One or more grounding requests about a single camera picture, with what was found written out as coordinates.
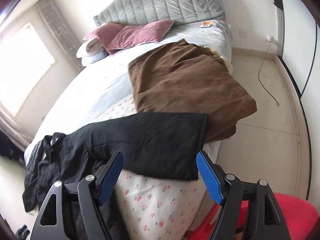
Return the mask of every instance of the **baseboard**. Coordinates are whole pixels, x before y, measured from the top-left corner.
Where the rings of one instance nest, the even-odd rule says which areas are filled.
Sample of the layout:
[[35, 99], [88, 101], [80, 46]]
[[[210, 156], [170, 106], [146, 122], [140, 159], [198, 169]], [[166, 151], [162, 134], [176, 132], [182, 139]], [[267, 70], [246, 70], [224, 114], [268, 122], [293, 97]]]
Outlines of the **baseboard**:
[[296, 129], [300, 136], [298, 141], [298, 176], [296, 180], [295, 196], [306, 199], [309, 191], [310, 183], [310, 147], [309, 147], [309, 135], [308, 127], [304, 117], [303, 108], [296, 92], [296, 89], [287, 73], [284, 65], [280, 59], [275, 55], [274, 62], [278, 68], [278, 72], [284, 83], [284, 87], [287, 91], [292, 111], [296, 115]]
[[[266, 56], [266, 53], [254, 49], [232, 48], [232, 55], [264, 58]], [[268, 53], [266, 59], [274, 60], [274, 56], [274, 54]]]

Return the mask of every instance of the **charging cord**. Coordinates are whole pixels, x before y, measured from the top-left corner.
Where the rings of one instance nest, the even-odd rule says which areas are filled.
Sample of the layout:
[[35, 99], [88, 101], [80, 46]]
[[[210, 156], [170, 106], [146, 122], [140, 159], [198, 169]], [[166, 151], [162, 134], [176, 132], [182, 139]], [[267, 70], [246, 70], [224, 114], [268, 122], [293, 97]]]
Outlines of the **charging cord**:
[[259, 69], [259, 72], [258, 72], [258, 79], [259, 79], [259, 81], [260, 81], [260, 84], [263, 86], [264, 90], [267, 91], [268, 94], [276, 101], [277, 106], [280, 106], [279, 102], [274, 98], [273, 95], [270, 94], [270, 92], [264, 87], [264, 85], [262, 84], [262, 82], [261, 82], [261, 80], [260, 80], [260, 72], [261, 72], [261, 69], [262, 69], [262, 65], [263, 65], [263, 63], [265, 62], [266, 58], [267, 58], [267, 55], [268, 55], [268, 52], [269, 52], [269, 48], [270, 48], [270, 43], [271, 43], [271, 42], [270, 42], [270, 41], [268, 41], [268, 42], [269, 42], [269, 46], [268, 46], [268, 49], [267, 49], [267, 52], [266, 52], [266, 56], [264, 57], [264, 59], [263, 59], [263, 61], [262, 61], [262, 63], [261, 63], [261, 66], [260, 66], [260, 69]]

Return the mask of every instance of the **gray curtain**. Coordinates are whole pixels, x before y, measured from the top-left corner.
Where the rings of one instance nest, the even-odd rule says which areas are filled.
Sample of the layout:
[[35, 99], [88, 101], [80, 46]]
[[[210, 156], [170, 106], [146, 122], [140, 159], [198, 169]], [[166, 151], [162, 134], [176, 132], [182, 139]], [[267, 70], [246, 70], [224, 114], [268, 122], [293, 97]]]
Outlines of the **gray curtain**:
[[81, 43], [68, 27], [67, 22], [57, 9], [54, 1], [40, 0], [36, 3], [36, 8], [71, 64], [78, 70], [83, 70], [84, 67], [81, 64], [81, 59], [76, 57]]
[[32, 138], [25, 134], [21, 127], [8, 116], [0, 104], [0, 130], [22, 151], [32, 142]]

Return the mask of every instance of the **window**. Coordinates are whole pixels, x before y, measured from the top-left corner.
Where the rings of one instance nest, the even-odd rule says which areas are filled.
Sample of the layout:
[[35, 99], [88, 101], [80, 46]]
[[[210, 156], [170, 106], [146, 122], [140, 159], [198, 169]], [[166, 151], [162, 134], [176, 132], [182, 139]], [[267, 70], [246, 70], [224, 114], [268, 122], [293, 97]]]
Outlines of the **window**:
[[1, 44], [0, 101], [12, 115], [54, 62], [30, 23]]

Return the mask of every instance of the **pink pillow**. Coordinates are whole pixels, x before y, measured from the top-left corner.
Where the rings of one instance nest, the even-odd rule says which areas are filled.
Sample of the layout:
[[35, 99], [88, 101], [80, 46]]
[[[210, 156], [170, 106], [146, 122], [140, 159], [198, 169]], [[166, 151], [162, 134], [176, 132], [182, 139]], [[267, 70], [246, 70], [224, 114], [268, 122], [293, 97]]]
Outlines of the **pink pillow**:
[[125, 26], [108, 45], [103, 44], [109, 54], [119, 49], [127, 49], [148, 42], [160, 42], [174, 24], [171, 20], [161, 20], [140, 26]]
[[84, 36], [84, 40], [98, 38], [103, 46], [107, 46], [124, 26], [118, 23], [106, 23]]

